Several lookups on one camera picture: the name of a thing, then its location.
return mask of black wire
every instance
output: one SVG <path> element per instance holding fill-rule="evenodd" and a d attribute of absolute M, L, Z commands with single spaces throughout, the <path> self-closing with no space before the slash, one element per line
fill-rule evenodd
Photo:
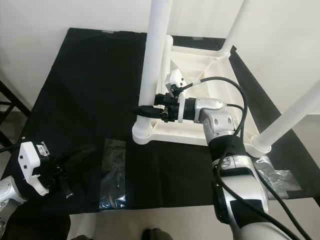
<path fill-rule="evenodd" d="M 3 147 L 3 148 L 0 148 L 0 153 L 6 152 L 6 151 L 11 151 L 11 150 L 17 149 L 19 147 L 20 147 L 20 144 L 13 144 L 11 146 Z"/>
<path fill-rule="evenodd" d="M 234 108 L 237 108 L 237 109 L 240 109 L 241 112 L 242 112 L 242 115 L 244 114 L 244 108 L 242 106 L 239 106 L 237 104 L 230 104 L 228 103 L 227 106 L 229 107 L 234 107 Z M 242 127 L 241 130 L 240 130 L 240 138 L 241 138 L 241 142 L 244 143 L 244 134 L 245 134 L 245 128 Z"/>
<path fill-rule="evenodd" d="M 224 154 L 221 156 L 219 163 L 217 165 L 217 171 L 216 171 L 216 177 L 217 180 L 220 182 L 220 185 L 236 200 L 241 202 L 243 205 L 245 205 L 247 208 L 258 214 L 259 216 L 263 217 L 264 219 L 268 220 L 270 223 L 277 226 L 280 230 L 282 230 L 285 234 L 287 234 L 292 240 L 300 240 L 293 232 L 291 232 L 288 228 L 286 228 L 282 223 L 271 217 L 270 215 L 266 214 L 265 212 L 259 210 L 258 208 L 251 205 L 249 202 L 245 201 L 242 197 L 240 197 L 238 194 L 236 194 L 234 191 L 232 191 L 221 179 L 221 166 L 224 158 L 227 155 L 227 151 L 224 152 Z"/>
<path fill-rule="evenodd" d="M 261 176 L 261 174 L 258 172 L 257 169 L 255 169 L 260 181 L 263 183 L 263 185 L 272 193 L 272 195 L 277 199 L 277 201 L 280 203 L 288 217 L 290 218 L 293 225 L 296 227 L 296 229 L 301 233 L 301 235 L 306 240 L 312 240 L 312 238 L 306 233 L 306 231 L 301 227 L 301 225 L 298 223 L 292 212 L 289 210 L 287 205 L 284 203 L 284 201 L 279 197 L 279 195 L 272 189 L 272 187 L 266 182 L 266 180 Z"/>
<path fill-rule="evenodd" d="M 241 96 L 242 96 L 242 99 L 243 99 L 243 114 L 242 114 L 242 118 L 241 118 L 241 121 L 239 123 L 239 126 L 237 127 L 237 129 L 235 130 L 234 132 L 234 136 L 237 136 L 240 129 L 244 127 L 245 125 L 245 120 L 246 120 L 246 117 L 247 117 L 247 112 L 248 112 L 248 101 L 247 101 L 247 98 L 246 98 L 246 95 L 245 95 L 245 92 L 242 90 L 242 88 L 237 84 L 235 83 L 234 81 L 232 81 L 231 79 L 229 78 L 226 78 L 226 77 L 223 77 L 223 76 L 211 76 L 211 77 L 207 77 L 207 78 L 203 78 L 200 80 L 201 83 L 204 83 L 204 82 L 207 82 L 207 81 L 212 81 L 212 80 L 221 80 L 221 81 L 225 81 L 227 83 L 230 83 L 231 85 L 235 86 L 236 89 L 238 89 L 238 91 L 240 92 Z M 187 86 L 184 86 L 182 87 L 182 91 L 183 90 L 186 90 L 190 87 L 192 87 L 193 84 L 190 83 L 188 84 Z"/>

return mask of clear plastic bag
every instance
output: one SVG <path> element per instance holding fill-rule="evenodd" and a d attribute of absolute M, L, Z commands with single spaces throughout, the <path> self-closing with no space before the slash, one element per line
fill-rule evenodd
<path fill-rule="evenodd" d="M 282 199 L 288 199 L 287 191 L 299 191 L 300 185 L 289 170 L 275 170 L 268 156 L 262 156 L 254 161 L 254 166 L 259 171 L 263 179 Z M 268 198 L 275 197 L 267 190 Z"/>
<path fill-rule="evenodd" d="M 126 206 L 126 142 L 106 139 L 100 183 L 100 209 L 119 209 Z"/>

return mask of table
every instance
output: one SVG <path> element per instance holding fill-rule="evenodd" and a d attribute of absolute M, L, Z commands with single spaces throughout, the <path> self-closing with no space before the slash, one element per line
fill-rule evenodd
<path fill-rule="evenodd" d="M 23 180 L 13 152 L 3 177 L 12 175 L 24 196 L 14 217 L 77 214 L 99 211 L 101 158 L 105 139 L 126 141 L 126 208 L 146 209 L 211 205 L 212 172 L 204 146 L 132 140 L 138 104 L 145 33 L 70 28 L 22 132 L 29 141 L 44 141 L 59 155 L 84 144 L 97 151 L 69 171 L 75 195 L 66 200 L 60 191 L 41 197 Z M 217 50 L 224 40 L 174 37 L 174 45 Z M 266 128 L 280 113 L 242 62 L 236 49 L 230 57 L 244 88 L 258 129 Z M 320 170 L 293 131 L 273 146 L 276 169 L 289 169 L 303 191 L 291 198 L 320 196 Z"/>

